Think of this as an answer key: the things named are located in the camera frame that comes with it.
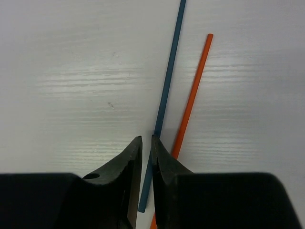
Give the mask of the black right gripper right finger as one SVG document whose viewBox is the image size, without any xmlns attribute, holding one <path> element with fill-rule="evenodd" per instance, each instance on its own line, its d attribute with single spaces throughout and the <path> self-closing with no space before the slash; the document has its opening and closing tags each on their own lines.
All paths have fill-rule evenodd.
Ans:
<svg viewBox="0 0 305 229">
<path fill-rule="evenodd" d="M 272 174 L 193 173 L 151 138 L 155 220 L 160 229 L 299 229 Z"/>
</svg>

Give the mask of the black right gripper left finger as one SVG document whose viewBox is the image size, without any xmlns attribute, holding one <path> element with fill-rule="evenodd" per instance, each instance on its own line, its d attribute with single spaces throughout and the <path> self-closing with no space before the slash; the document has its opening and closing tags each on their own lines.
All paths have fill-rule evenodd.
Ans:
<svg viewBox="0 0 305 229">
<path fill-rule="evenodd" d="M 0 176 L 3 229 L 133 229 L 142 172 L 142 138 L 79 177 L 73 173 Z"/>
</svg>

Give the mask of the orange chopstick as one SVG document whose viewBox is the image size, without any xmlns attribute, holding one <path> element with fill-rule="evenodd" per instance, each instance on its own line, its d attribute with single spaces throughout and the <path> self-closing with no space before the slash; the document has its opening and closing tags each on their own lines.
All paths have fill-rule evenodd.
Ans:
<svg viewBox="0 0 305 229">
<path fill-rule="evenodd" d="M 152 229 L 188 229 L 199 222 L 202 214 L 199 206 L 203 203 L 203 176 L 191 172 L 177 159 L 212 41 L 213 34 L 209 33 L 172 151 L 166 150 L 159 137 L 152 136 L 155 208 L 150 226 Z"/>
</svg>

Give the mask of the dark thin chopstick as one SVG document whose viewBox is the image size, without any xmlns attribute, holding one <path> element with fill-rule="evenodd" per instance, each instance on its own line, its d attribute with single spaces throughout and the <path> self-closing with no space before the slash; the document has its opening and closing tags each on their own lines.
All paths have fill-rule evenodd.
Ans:
<svg viewBox="0 0 305 229">
<path fill-rule="evenodd" d="M 179 38 L 180 38 L 180 33 L 181 33 L 181 28 L 182 28 L 182 23 L 183 23 L 183 15 L 184 15 L 185 6 L 186 6 L 186 0 L 181 0 L 180 4 L 179 4 L 176 24 L 175 24 L 175 28 L 174 28 L 172 45 L 171 45 L 167 69 L 166 69 L 166 73 L 165 73 L 163 90 L 162 90 L 162 95 L 161 95 L 160 104 L 159 104 L 159 108 L 158 108 L 158 114 L 157 114 L 157 118 L 156 118 L 156 122 L 155 122 L 154 132 L 153 132 L 153 134 L 158 137 L 161 136 L 161 132 L 162 132 L 163 121 L 164 121 L 164 117 L 165 117 L 165 111 L 166 111 L 167 101 L 168 101 L 168 96 L 169 96 L 169 91 L 170 91 L 171 79 L 172 79 L 172 74 L 173 74 L 173 69 L 174 69 L 174 64 L 175 64 L 175 58 L 176 58 L 176 53 L 177 53 L 177 49 L 178 49 Z M 151 182 L 152 182 L 152 175 L 153 175 L 152 154 L 150 153 L 148 162 L 147 162 L 147 168 L 145 171 L 140 201 L 139 201 L 139 205 L 138 205 L 138 212 L 140 212 L 140 213 L 144 213 L 146 211 L 148 197 L 149 197 L 149 193 L 150 193 L 150 186 L 151 186 Z"/>
</svg>

